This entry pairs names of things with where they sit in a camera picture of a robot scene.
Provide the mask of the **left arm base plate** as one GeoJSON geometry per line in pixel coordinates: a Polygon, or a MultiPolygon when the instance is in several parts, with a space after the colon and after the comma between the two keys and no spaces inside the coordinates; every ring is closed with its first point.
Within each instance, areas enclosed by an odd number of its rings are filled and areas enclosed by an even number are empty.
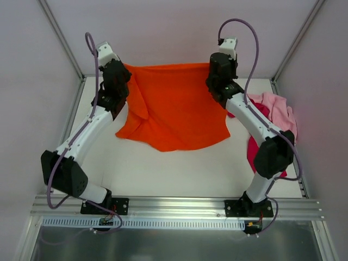
{"type": "Polygon", "coordinates": [[[83,215],[111,215],[111,212],[118,215],[128,215],[129,198],[110,197],[102,203],[82,203],[80,213],[83,215]]]}

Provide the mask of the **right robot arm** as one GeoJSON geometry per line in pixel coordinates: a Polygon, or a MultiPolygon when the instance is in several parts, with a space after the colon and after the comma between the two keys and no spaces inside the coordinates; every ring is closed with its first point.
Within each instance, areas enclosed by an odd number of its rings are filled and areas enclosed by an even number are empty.
{"type": "Polygon", "coordinates": [[[256,108],[236,79],[237,63],[230,55],[215,52],[209,59],[206,85],[215,101],[235,116],[259,147],[253,160],[256,169],[250,186],[240,199],[226,207],[226,213],[239,217],[259,216],[266,207],[267,193],[286,168],[293,163],[295,137],[282,131],[256,108]]]}

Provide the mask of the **orange t shirt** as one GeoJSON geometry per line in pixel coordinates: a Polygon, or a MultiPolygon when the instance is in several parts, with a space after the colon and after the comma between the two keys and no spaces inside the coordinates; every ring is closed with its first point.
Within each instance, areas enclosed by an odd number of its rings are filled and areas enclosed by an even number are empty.
{"type": "Polygon", "coordinates": [[[128,114],[120,139],[161,152],[199,150],[230,137],[227,112],[206,86],[209,65],[130,66],[128,114]]]}

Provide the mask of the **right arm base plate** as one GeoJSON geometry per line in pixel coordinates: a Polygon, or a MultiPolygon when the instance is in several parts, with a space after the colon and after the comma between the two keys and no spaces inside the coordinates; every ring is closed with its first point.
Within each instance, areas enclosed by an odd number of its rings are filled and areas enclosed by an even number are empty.
{"type": "Polygon", "coordinates": [[[272,204],[269,200],[259,203],[250,203],[243,199],[224,200],[225,215],[230,218],[259,218],[261,215],[265,218],[274,217],[272,204]]]}

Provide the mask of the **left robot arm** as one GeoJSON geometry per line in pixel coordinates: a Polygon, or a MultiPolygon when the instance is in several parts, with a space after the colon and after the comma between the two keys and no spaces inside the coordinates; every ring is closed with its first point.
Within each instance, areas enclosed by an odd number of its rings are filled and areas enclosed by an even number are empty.
{"type": "Polygon", "coordinates": [[[129,95],[127,83],[132,75],[116,59],[101,66],[100,70],[103,80],[96,85],[96,96],[86,118],[55,151],[45,150],[41,155],[47,189],[85,200],[83,214],[115,213],[111,191],[89,181],[81,165],[92,144],[125,106],[129,95]]]}

